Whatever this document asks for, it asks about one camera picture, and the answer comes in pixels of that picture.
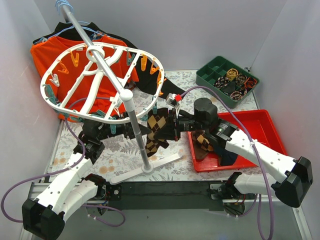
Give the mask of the dark navy sock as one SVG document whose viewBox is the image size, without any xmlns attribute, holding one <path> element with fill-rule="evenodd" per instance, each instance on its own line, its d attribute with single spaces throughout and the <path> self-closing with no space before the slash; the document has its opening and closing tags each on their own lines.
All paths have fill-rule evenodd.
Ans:
<svg viewBox="0 0 320 240">
<path fill-rule="evenodd" d="M 219 165 L 223 167 L 233 165 L 238 158 L 238 154 L 228 151 L 220 146 L 216 146 L 214 148 L 214 152 L 218 155 Z"/>
</svg>

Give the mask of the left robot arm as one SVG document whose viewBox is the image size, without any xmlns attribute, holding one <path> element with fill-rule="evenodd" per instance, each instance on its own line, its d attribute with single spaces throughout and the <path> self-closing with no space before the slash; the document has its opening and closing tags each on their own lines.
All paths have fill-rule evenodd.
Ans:
<svg viewBox="0 0 320 240">
<path fill-rule="evenodd" d="M 112 126 L 86 119 L 65 169 L 34 199 L 22 205 L 23 228 L 42 238 L 56 240 L 68 218 L 88 200 L 115 200 L 121 189 L 97 174 L 84 174 L 105 149 L 103 140 L 123 135 L 135 138 L 131 123 Z"/>
</svg>

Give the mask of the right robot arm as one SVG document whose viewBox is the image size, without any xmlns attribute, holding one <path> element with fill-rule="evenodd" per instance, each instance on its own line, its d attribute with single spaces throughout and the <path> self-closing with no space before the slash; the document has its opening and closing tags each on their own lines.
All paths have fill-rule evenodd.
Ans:
<svg viewBox="0 0 320 240">
<path fill-rule="evenodd" d="M 232 199 L 245 194 L 270 195 L 293 208 L 301 205 L 313 184 L 308 158 L 284 155 L 253 139 L 244 127 L 220 118 L 218 108 L 208 98 L 197 99 L 193 110 L 193 114 L 167 107 L 150 110 L 147 155 L 154 155 L 159 147 L 167 148 L 168 141 L 178 141 L 182 132 L 194 132 L 199 148 L 216 153 L 222 163 L 232 164 L 241 156 L 261 168 L 261 176 L 233 173 L 225 182 L 223 194 Z"/>
</svg>

